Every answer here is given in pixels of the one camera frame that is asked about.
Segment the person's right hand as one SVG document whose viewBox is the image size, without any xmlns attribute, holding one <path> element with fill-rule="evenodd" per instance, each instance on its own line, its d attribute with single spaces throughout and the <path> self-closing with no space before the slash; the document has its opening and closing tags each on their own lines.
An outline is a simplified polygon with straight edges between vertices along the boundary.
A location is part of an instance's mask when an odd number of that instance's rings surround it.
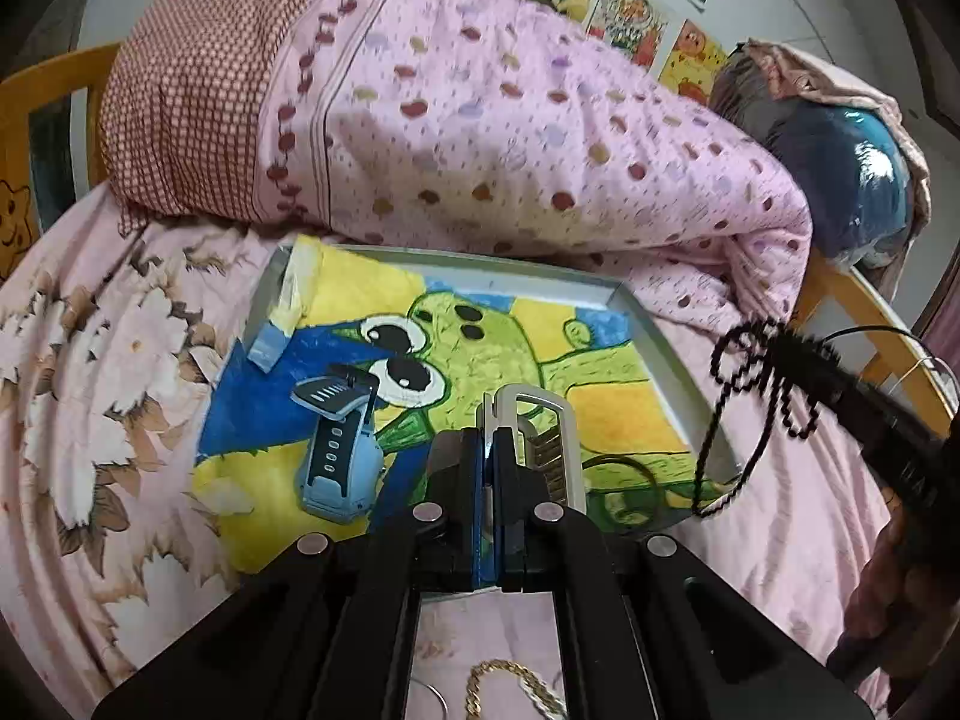
<svg viewBox="0 0 960 720">
<path fill-rule="evenodd" d="M 944 650 L 958 624 L 957 596 L 942 589 L 926 567 L 908 564 L 905 543 L 910 525 L 903 507 L 893 511 L 844 610 L 844 633 L 854 640 L 882 635 L 897 601 L 906 601 L 916 611 L 916 626 L 905 644 L 882 661 L 890 678 L 919 676 Z"/>
</svg>

